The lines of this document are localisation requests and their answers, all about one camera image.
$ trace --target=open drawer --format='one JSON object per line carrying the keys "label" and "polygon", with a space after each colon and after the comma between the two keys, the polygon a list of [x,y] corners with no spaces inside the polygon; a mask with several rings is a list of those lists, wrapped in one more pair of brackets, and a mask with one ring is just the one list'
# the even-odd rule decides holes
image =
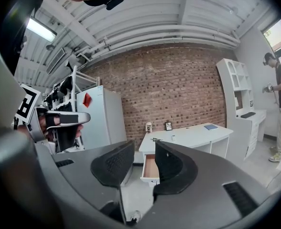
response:
{"label": "open drawer", "polygon": [[145,155],[141,180],[147,182],[150,187],[160,183],[159,169],[155,163],[155,155]]}

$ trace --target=black keyboard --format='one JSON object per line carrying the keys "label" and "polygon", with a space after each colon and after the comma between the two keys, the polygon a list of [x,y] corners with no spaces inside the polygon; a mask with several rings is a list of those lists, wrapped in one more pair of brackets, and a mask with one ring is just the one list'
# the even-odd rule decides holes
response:
{"label": "black keyboard", "polygon": [[246,113],[246,114],[241,115],[240,117],[241,117],[241,118],[244,118],[244,119],[247,119],[247,118],[249,118],[249,117],[251,117],[251,116],[253,116],[253,115],[255,115],[254,112],[249,112],[249,113]]}

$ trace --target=white desk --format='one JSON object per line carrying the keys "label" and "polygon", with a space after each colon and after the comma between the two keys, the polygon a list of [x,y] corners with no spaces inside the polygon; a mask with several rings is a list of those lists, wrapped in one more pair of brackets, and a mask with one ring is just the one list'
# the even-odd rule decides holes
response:
{"label": "white desk", "polygon": [[197,150],[211,153],[226,158],[229,136],[233,132],[230,129],[216,125],[218,128],[207,130],[204,126],[211,123],[178,128],[172,131],[156,131],[146,133],[139,151],[144,156],[144,166],[141,180],[148,182],[149,186],[159,184],[158,169],[154,162],[155,142],[154,138],[161,141],[174,143]]}

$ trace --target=ceiling light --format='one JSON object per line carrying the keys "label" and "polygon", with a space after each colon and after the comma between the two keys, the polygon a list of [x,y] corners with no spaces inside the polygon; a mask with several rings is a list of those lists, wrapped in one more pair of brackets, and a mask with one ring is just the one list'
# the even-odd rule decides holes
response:
{"label": "ceiling light", "polygon": [[43,25],[36,19],[29,19],[29,23],[27,25],[27,29],[33,31],[34,33],[38,34],[39,36],[45,38],[49,42],[52,42],[56,37],[56,32],[49,29],[47,26]]}

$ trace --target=white bookshelf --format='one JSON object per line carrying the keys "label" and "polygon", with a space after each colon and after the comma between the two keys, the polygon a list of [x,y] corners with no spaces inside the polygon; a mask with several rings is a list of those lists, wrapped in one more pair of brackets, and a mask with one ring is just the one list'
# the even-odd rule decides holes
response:
{"label": "white bookshelf", "polygon": [[[227,128],[233,130],[229,142],[227,159],[240,165],[255,149],[257,141],[262,141],[266,110],[254,109],[253,89],[245,64],[229,59],[217,63],[227,106]],[[240,92],[242,108],[236,109],[235,93]],[[249,112],[256,114],[241,118]]]}

